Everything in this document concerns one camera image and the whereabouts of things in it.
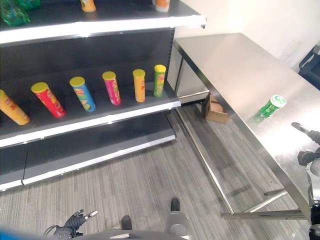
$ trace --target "robotic hand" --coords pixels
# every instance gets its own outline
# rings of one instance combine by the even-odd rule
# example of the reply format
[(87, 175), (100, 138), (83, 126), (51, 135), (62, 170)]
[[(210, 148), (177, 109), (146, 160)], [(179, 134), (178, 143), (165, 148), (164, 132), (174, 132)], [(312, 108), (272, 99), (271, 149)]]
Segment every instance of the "robotic hand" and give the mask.
[(84, 224), (88, 219), (93, 218), (98, 214), (98, 211), (92, 211), (86, 216), (83, 215), (84, 210), (80, 209), (76, 211), (69, 219), (65, 222), (64, 226), (53, 225), (50, 226), (43, 235), (48, 235), (48, 233), (56, 228), (51, 239), (53, 240), (69, 240), (83, 234), (77, 232), (82, 224)]
[[(303, 125), (293, 122), (292, 126), (307, 134), (315, 143), (320, 145), (320, 132), (308, 130)], [(298, 162), (306, 167), (309, 182), (308, 196), (310, 207), (311, 227), (310, 240), (320, 240), (320, 147), (315, 151), (300, 151)]]

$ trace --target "green can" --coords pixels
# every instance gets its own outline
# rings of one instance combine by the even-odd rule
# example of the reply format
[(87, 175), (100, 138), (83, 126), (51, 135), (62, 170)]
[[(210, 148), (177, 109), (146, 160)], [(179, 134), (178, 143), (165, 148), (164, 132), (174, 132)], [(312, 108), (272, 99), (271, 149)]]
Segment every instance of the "green can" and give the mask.
[(154, 91), (153, 95), (155, 97), (162, 97), (162, 93), (164, 90), (165, 83), (165, 75), (166, 75), (166, 67), (163, 65), (155, 65), (154, 66)]
[(280, 95), (273, 95), (268, 103), (263, 106), (260, 110), (260, 117), (262, 119), (269, 118), (275, 111), (283, 108), (287, 104), (287, 100)]

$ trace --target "striped carpet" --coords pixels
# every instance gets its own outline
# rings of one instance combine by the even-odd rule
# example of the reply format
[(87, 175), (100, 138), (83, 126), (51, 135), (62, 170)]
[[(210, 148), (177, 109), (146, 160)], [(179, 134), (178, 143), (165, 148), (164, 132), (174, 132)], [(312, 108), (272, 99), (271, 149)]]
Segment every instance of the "striped carpet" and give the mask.
[[(236, 125), (203, 120), (199, 106), (181, 109), (232, 207), (243, 211), (282, 186)], [(43, 233), (78, 209), (98, 210), (81, 227), (85, 234), (119, 227), (130, 215), (136, 230), (163, 231), (172, 197), (191, 223), (194, 240), (308, 239), (306, 220), (223, 220), (225, 208), (173, 111), (177, 140), (109, 162), (0, 193), (0, 225)], [(294, 209), (289, 196), (262, 210)]]

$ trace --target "stainless steel table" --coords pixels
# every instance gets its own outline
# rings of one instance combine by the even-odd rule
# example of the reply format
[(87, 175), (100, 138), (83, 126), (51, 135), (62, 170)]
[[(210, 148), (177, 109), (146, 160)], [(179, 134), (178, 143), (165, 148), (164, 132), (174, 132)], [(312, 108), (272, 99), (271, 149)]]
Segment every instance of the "stainless steel table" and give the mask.
[[(174, 46), (182, 55), (175, 91), (178, 91), (181, 71), (187, 63), (285, 188), (270, 193), (271, 198), (243, 213), (234, 213), (217, 178), (199, 152), (229, 210), (222, 216), (226, 219), (309, 219), (309, 185), (306, 170), (298, 164), (297, 155), (301, 150), (315, 151), (319, 146), (294, 129), (291, 123), (320, 129), (320, 91), (241, 33), (180, 38), (175, 40)], [(254, 120), (258, 110), (275, 94), (285, 97), (287, 105), (270, 118)], [(301, 211), (255, 212), (287, 192)]]

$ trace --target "shelf edge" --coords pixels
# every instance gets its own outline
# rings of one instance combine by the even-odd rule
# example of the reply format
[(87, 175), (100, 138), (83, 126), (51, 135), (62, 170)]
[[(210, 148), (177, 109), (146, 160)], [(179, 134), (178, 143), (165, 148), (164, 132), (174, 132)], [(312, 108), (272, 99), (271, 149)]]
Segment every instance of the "shelf edge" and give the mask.
[(64, 134), (67, 132), (86, 129), (86, 128), (95, 127), (95, 126), (104, 125), (104, 124), (112, 124), (114, 122), (118, 122), (121, 120), (126, 120), (129, 118), (156, 113), (164, 110), (170, 110), (178, 107), (181, 107), (181, 102), (179, 100), (156, 105), (156, 106), (141, 108), (138, 110), (132, 110), (132, 111), (122, 112), (122, 113), (113, 114), (113, 115), (106, 115), (106, 116), (97, 117), (90, 120), (85, 120), (85, 121), (75, 122), (75, 123), (66, 124), (62, 126), (52, 127), (44, 130), (34, 131), (26, 134), (19, 134), (16, 136), (1, 139), (0, 148), (9, 147), (16, 144), (27, 144), (29, 141), (43, 140), (46, 137), (50, 137), (58, 134)]
[(110, 160), (110, 159), (113, 159), (113, 158), (116, 158), (116, 157), (120, 157), (120, 156), (129, 154), (129, 153), (133, 153), (133, 152), (136, 152), (136, 151), (139, 151), (139, 150), (142, 150), (142, 149), (146, 149), (146, 148), (149, 148), (149, 147), (152, 147), (152, 146), (155, 146), (155, 145), (166, 143), (166, 142), (172, 141), (174, 139), (176, 139), (176, 136), (175, 135), (170, 135), (170, 136), (163, 137), (163, 138), (160, 138), (160, 139), (157, 139), (157, 140), (154, 140), (154, 141), (150, 141), (150, 142), (146, 142), (146, 143), (143, 143), (143, 144), (140, 144), (140, 145), (132, 146), (132, 147), (129, 147), (127, 149), (123, 149), (123, 150), (119, 150), (119, 151), (116, 151), (116, 152), (112, 152), (112, 153), (109, 153), (109, 154), (104, 155), (104, 156), (100, 156), (100, 157), (97, 157), (97, 158), (86, 160), (86, 161), (83, 161), (83, 162), (78, 163), (78, 164), (74, 164), (74, 165), (70, 165), (70, 166), (67, 166), (67, 167), (59, 168), (59, 169), (54, 170), (54, 171), (49, 171), (49, 172), (40, 174), (38, 176), (29, 177), (27, 179), (23, 179), (22, 182), (23, 182), (24, 185), (32, 184), (32, 183), (35, 183), (35, 182), (38, 182), (38, 181), (41, 181), (41, 180), (44, 180), (44, 179), (52, 178), (52, 177), (55, 177), (55, 176), (58, 176), (58, 175), (63, 175), (64, 173), (68, 173), (68, 172), (72, 172), (72, 171), (75, 171), (75, 170), (79, 170), (81, 168), (84, 168), (84, 167), (87, 167), (87, 166), (90, 166), (90, 165), (101, 163), (101, 162), (104, 162), (104, 161), (107, 161), (107, 160)]
[(99, 33), (150, 30), (206, 25), (202, 15), (170, 16), (109, 21), (78, 21), (66, 24), (26, 27), (0, 32), (0, 45), (41, 39), (86, 38)]
[(7, 183), (0, 184), (0, 192), (4, 192), (7, 189), (15, 188), (18, 186), (22, 186), (22, 180), (15, 180)]

